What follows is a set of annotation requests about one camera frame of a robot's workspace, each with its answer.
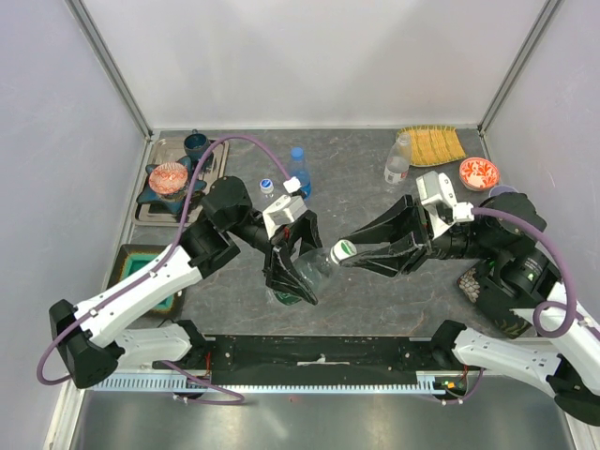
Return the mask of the green-label Cestbon bottle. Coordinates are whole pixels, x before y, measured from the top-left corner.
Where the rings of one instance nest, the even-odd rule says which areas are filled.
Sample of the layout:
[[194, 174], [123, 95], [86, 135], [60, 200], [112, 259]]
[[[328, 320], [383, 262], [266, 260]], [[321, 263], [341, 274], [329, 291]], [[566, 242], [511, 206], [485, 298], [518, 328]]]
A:
[[356, 246], [347, 239], [341, 239], [332, 247], [315, 248], [299, 256], [293, 267], [317, 297], [337, 276], [341, 263], [356, 254]]

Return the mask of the red-label clear bottle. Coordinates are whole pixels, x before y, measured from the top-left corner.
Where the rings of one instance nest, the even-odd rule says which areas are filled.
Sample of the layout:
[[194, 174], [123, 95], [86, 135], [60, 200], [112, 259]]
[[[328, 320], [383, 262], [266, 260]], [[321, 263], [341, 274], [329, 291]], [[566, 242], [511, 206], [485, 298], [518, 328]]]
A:
[[384, 181], [390, 185], [403, 182], [411, 167], [413, 155], [412, 138], [409, 133], [402, 132], [391, 147], [385, 166]]

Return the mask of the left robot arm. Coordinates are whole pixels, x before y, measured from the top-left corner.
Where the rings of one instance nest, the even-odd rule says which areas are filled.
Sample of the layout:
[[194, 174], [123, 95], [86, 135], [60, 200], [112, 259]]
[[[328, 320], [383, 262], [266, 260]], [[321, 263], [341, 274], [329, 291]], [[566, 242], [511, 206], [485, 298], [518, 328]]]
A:
[[321, 247], [317, 216], [307, 209], [297, 178], [287, 180], [284, 187], [285, 194], [261, 212], [254, 208], [240, 178], [218, 179], [201, 197], [197, 219], [145, 267], [77, 305], [67, 300], [55, 303], [49, 310], [51, 347], [59, 351], [75, 385], [89, 388], [101, 383], [142, 349], [162, 363], [177, 361], [184, 368], [201, 365], [206, 348], [199, 333], [189, 327], [175, 325], [172, 337], [153, 331], [143, 344], [123, 333], [162, 300], [234, 259], [240, 252], [235, 238], [263, 254], [268, 289], [317, 304], [314, 289], [292, 262], [295, 247], [303, 253]]

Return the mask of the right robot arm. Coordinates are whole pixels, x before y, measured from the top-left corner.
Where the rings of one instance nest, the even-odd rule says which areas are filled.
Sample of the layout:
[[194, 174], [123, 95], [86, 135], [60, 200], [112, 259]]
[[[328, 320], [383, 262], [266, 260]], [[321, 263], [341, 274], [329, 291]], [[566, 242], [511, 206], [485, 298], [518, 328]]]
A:
[[473, 260], [457, 285], [503, 337], [446, 320], [429, 342], [435, 368], [490, 369], [537, 388], [565, 413], [598, 426], [599, 326], [582, 307], [568, 303], [558, 261], [537, 248], [546, 226], [523, 193], [504, 193], [478, 207], [405, 195], [346, 235], [367, 250], [345, 265], [394, 278], [429, 259]]

